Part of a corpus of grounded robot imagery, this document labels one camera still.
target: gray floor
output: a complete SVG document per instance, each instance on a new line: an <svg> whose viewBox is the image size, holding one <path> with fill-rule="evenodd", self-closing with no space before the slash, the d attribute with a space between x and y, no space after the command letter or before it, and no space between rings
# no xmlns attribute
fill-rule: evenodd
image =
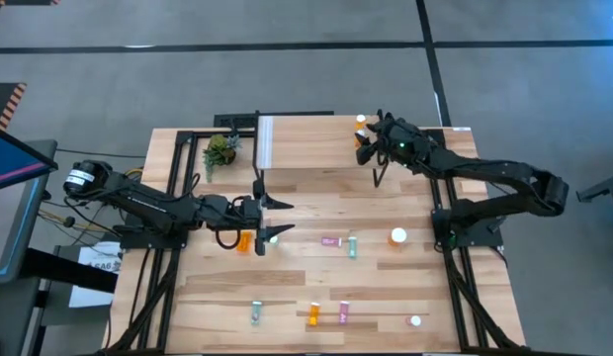
<svg viewBox="0 0 613 356"><path fill-rule="evenodd" d="M426 3L435 41L613 39L613 1ZM421 40L411 0L72 0L0 12L2 47ZM473 128L482 157L549 169L573 191L613 175L613 47L437 55L452 122ZM28 83L12 134L113 153L143 154L156 127L206 126L213 114L256 109L384 108L420 126L439 123L423 49L0 55L0 81ZM58 154L55 199L83 158ZM119 170L141 164L108 160ZM117 223L116 213L102 222ZM38 248L70 242L44 224L37 231ZM528 344L613 355L612 200L580 205L571 195L562 217L512 217L502 231ZM104 323L50 330L44 355L95 350Z"/></svg>

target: potted plant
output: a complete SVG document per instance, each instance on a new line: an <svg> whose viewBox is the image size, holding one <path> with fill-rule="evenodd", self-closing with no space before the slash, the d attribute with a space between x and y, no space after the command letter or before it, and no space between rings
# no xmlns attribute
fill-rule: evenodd
<svg viewBox="0 0 613 356"><path fill-rule="evenodd" d="M240 148L238 135L225 137L214 134L210 137L208 148L204 149L204 163L206 164L206 180L212 183L212 174L215 166L231 164L236 158L236 149Z"/></svg>

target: white cap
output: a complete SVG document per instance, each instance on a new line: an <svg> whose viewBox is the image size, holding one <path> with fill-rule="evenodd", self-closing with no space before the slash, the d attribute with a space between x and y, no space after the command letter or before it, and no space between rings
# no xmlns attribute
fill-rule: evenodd
<svg viewBox="0 0 613 356"><path fill-rule="evenodd" d="M418 315L415 315L413 317L411 317L409 319L409 323L411 323L414 326L420 326L421 325L421 317Z"/></svg>
<svg viewBox="0 0 613 356"><path fill-rule="evenodd" d="M396 243L405 242L405 240L407 239L407 232L405 232L405 230L400 227L394 228L391 234L391 238Z"/></svg>

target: wooden tabletop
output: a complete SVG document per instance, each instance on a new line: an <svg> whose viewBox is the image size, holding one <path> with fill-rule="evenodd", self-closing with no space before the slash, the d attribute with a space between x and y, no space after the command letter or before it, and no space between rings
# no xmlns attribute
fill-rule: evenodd
<svg viewBox="0 0 613 356"><path fill-rule="evenodd" d="M176 132L153 131L144 184L165 191ZM449 148L477 155L471 131L445 129L445 136ZM201 149L206 145L206 140L200 142L195 162L195 171L202 174ZM253 140L244 139L234 163L219 167L212 184L202 178L194 194L250 194L252 148ZM443 258L433 250L433 201L426 178L393 164L380 188L373 186L372 172L366 169L270 170L265 181L273 198L296 206L267 212L266 218L272 224L295 223L296 228L283 233L278 246L268 245L264 257L223 250L208 230L191 232L179 264L167 353L459 350ZM461 198L486 198L484 183L455 183ZM448 202L446 195L443 202ZM387 243L394 227L407 231L408 243L401 248ZM351 235L358 240L356 260L347 254ZM322 237L341 237L344 243L341 248L322 246ZM233 235L224 240L233 241ZM488 248L470 251L482 304L510 338L523 343L503 262ZM128 326L143 254L133 250L124 257L112 305L114 340ZM252 301L263 303L257 326L250 323ZM338 324L340 301L350 302L346 325ZM321 304L317 327L307 326L312 302ZM463 305L470 340L476 344L471 313ZM160 308L154 315L149 345L156 341ZM420 326L405 323L412 315L421 317Z"/></svg>
<svg viewBox="0 0 613 356"><path fill-rule="evenodd" d="M363 117L365 123L377 120ZM356 115L260 117L256 164L259 169L374 168L376 159L357 164L353 133L362 129L357 124Z"/></svg>

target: computer screen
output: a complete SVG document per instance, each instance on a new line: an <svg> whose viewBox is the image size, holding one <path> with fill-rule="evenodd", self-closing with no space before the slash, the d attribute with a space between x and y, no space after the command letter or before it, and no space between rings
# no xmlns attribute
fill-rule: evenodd
<svg viewBox="0 0 613 356"><path fill-rule="evenodd" d="M0 131L0 189L56 169L54 161Z"/></svg>

